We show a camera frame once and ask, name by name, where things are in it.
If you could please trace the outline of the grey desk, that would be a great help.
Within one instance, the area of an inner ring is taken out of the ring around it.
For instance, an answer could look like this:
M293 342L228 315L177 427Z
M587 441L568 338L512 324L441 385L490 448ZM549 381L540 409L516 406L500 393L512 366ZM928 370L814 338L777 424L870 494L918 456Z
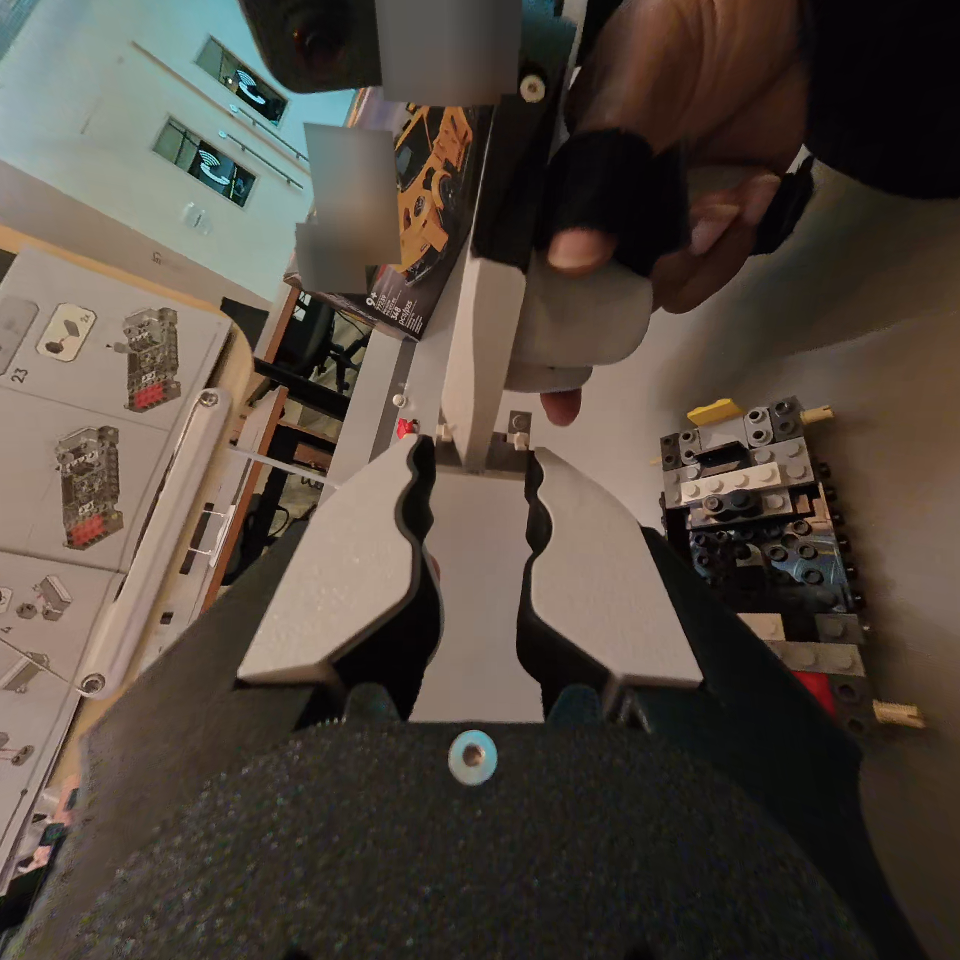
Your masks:
M882 194L817 165L817 192L777 253L694 311L658 311L626 361L583 389L569 427L529 394L533 441L661 528L659 438L690 409L789 395L829 405L811 446L832 471L873 631L883 701L927 729L866 744L862 803L894 894L931 958L958 958L958 200ZM527 556L522 484L438 476L428 544L447 625L416 719L533 720L515 653Z

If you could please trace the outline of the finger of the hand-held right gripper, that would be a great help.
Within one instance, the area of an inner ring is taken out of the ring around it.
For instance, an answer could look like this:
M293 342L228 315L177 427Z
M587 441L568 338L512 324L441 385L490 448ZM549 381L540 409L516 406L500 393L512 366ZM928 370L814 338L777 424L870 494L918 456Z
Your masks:
M524 273L467 255L440 414L469 474L485 470L526 289Z

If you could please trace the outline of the white toy brick plate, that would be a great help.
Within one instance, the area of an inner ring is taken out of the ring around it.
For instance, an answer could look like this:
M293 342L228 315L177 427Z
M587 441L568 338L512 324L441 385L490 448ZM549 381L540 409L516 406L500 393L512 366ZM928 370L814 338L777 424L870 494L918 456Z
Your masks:
M512 438L505 431L494 431L486 446L486 459L478 470L467 470L453 442L452 432L441 416L435 430L435 459L437 470L474 476L489 476L500 479L522 479L527 470L531 452L529 436L517 434Z

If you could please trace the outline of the black office chair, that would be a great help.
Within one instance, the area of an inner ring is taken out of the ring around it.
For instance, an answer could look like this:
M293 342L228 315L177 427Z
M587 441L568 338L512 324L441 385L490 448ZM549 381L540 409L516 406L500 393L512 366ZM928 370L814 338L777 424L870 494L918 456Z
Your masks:
M334 341L338 319L345 320L358 334L348 345ZM360 370L355 357L367 348L371 331L362 329L351 319L344 318L329 303L318 298L312 298L305 306L303 322L307 327L308 338L306 346L294 363L294 374L310 379L315 374L322 375L331 363L335 374L335 390L339 395L345 396L351 390L348 373Z

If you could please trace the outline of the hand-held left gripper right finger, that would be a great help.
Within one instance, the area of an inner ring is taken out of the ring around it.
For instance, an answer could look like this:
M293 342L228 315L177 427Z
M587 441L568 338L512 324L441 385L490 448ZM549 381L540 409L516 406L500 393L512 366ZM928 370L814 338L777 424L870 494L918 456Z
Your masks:
M531 554L515 649L546 714L571 686L612 714L629 690L695 690L704 675L642 524L606 487L547 448L524 494Z

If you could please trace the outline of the person's right hand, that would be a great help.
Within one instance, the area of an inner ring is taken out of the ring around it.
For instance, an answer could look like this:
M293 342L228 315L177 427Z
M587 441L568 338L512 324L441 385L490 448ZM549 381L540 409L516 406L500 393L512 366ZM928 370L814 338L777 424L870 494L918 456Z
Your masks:
M572 82L570 133L619 129L655 153L683 145L693 169L742 170L691 203L688 245L654 266L654 309L690 312L750 257L805 135L801 20L799 2L623 2Z

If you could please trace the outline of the toy brick car chassis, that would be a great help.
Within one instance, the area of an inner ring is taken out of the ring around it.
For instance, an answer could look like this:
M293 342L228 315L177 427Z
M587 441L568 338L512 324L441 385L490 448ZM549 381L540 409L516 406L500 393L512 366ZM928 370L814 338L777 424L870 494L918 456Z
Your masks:
M858 569L832 472L808 437L833 418L795 395L694 408L659 439L664 534L842 729L922 730L920 708L878 699L867 675Z

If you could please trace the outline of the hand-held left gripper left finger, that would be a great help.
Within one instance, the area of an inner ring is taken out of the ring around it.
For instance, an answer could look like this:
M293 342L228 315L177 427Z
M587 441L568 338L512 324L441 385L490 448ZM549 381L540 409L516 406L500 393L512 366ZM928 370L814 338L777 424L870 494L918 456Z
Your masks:
M432 438L409 435L321 503L237 669L239 683L313 687L336 705L384 690L414 711L445 627L426 537Z

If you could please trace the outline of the black toy car box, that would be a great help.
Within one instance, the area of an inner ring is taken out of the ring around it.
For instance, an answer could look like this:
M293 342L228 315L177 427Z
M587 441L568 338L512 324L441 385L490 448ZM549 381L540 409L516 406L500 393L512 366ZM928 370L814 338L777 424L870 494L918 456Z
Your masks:
M336 131L386 131L395 166L400 260L366 269L364 293L317 293L343 316L421 342L474 220L494 109L391 102L357 90Z

